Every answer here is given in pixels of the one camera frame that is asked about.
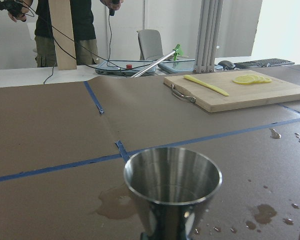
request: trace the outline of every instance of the tape strip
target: tape strip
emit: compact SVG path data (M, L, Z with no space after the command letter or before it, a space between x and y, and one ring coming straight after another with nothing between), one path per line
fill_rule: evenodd
M250 127L250 128L245 128L245 129L241 129L241 130L228 131L228 132L223 132L220 134L203 136L203 137L198 137L198 138L189 139L189 140L185 140L185 141L172 142L172 143L165 144L165 145L158 145L158 146L153 146L153 147L149 147L149 148L129 151L128 154L134 155L136 153L139 153L140 151L143 151L146 149L152 149L152 148L168 148L168 147L178 147L178 146L187 145L187 144L194 144L194 143L208 141L208 140L212 140L212 139L218 139L218 138L223 138L223 137L237 135L237 134L244 134L244 133L253 132L253 131L257 131L257 130L261 130L261 129L269 129L269 128L273 128L275 126L293 124L293 123L297 123L297 122L300 122L300 118L291 119L291 120L287 120L287 121L274 122L274 123L267 124L267 125Z
M295 119L291 119L291 120L287 120L287 121L274 122L271 124L250 127L250 128L236 130L236 131L229 131L229 132L194 138L194 139L185 140L185 141L178 141L178 142L173 142L173 143L169 143L169 144L165 144L165 145L153 146L153 147L138 149L138 150L129 151L129 152L126 151L124 145L119 140L119 141L116 141L115 144L119 148L120 154L115 154L115 155L110 155L110 156L102 156L102 157L98 157L98 158L63 164L63 165L59 165L59 166L47 167L47 168L42 168L42 169L33 170L33 171L20 172L17 174L12 174L12 175L7 175L7 176L0 176L0 182L23 178L23 177L29 177L29 176L43 174L43 173L54 172L54 171L63 170L63 169L69 169L69 168L73 168L73 167L79 167L79 166L93 164L93 163L99 163L99 162L103 162L103 161L107 161L107 160L118 159L120 157L122 157L124 159L124 161L127 162L130 158L129 156L132 156L132 155L139 153L146 149L178 147L178 146L182 146L182 145L193 144L193 143L208 141L208 140L212 140L212 139L227 137L227 136L231 136L231 135L243 134L243 133L253 132L253 131L257 131L257 130L261 130L261 129L273 128L275 126L293 124L293 123L297 123L297 122L300 122L300 118L295 118Z
M96 107L99 109L99 113L100 113L100 114L104 114L105 111L104 111L103 107L101 106L100 102L98 101L96 95L94 94L94 91L92 91L92 89L91 89L89 83L88 83L87 81L84 81L84 85L85 85L86 89L88 90L88 92L89 92L89 94L90 94L92 100L94 101L94 104L95 104Z
M67 164L58 165L58 166L46 167L46 168L32 170L32 171L19 172L16 174L0 176L0 182L29 177L29 176L38 175L38 174L50 173L50 172L54 172L54 171L84 166L84 165L88 165L88 164L100 163L100 162L104 162L104 161L108 161L108 160L119 159L120 157L121 157L120 154L115 154L115 155L102 156L102 157L98 157L98 158L88 159L88 160L84 160L84 161L67 163Z
M281 103L277 103L277 104L278 104L279 106L281 106L281 107L284 107L285 109L287 109L287 110L289 110L289 111L291 111L291 112L294 112L294 113L300 115L300 111L294 110L294 109L292 109L292 108L290 108L290 107L288 107L288 106L285 106L285 105L283 105L283 104L281 104Z
M125 146L123 145L123 143L119 140L119 141L116 141L116 142L115 142L115 145L118 147L119 152L120 152L121 157L123 158L123 160L124 160L125 162L128 162L130 156L129 156L129 154L127 153L127 151L126 151Z

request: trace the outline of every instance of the person's hand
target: person's hand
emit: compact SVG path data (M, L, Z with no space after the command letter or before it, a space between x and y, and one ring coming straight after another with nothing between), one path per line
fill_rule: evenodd
M112 4L112 0L100 0L104 5L106 5L108 8L113 9L115 11L119 10L121 7L121 4L124 2L124 0L120 0L118 4Z
M25 15L26 13L29 12L29 8L25 5L25 3L23 4L25 7L21 8L21 12L18 14L18 16L14 17L12 16L12 14L10 12L8 12L8 16L9 18L14 21L15 23L20 20L22 22L25 22L27 20L27 16Z

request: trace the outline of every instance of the computer mouse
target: computer mouse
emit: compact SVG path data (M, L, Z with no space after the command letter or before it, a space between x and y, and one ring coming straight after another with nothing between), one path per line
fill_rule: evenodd
M236 65L230 61L223 60L218 63L218 65L223 67L223 70L232 70L235 69Z

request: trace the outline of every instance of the metal pole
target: metal pole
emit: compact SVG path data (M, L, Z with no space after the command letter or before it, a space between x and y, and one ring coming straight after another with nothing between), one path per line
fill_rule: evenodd
M193 71L214 71L223 0L202 0Z
M142 74L144 74L146 71L148 71L149 69L153 68L154 66L157 66L159 63L161 63L162 61L164 61L165 59L167 59L168 57L172 56L173 54L175 54L176 51L173 50L172 52L170 52L168 55L165 55L163 57L161 57L160 59L158 59L157 61L154 61L153 63L151 63L147 68L138 71L136 74L132 75L131 78L137 78L140 77Z

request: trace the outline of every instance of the stainless steel cup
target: stainless steel cup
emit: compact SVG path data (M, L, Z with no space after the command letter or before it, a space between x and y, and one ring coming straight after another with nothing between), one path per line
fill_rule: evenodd
M222 183L209 158L174 147L133 155L123 174L148 240L189 240Z

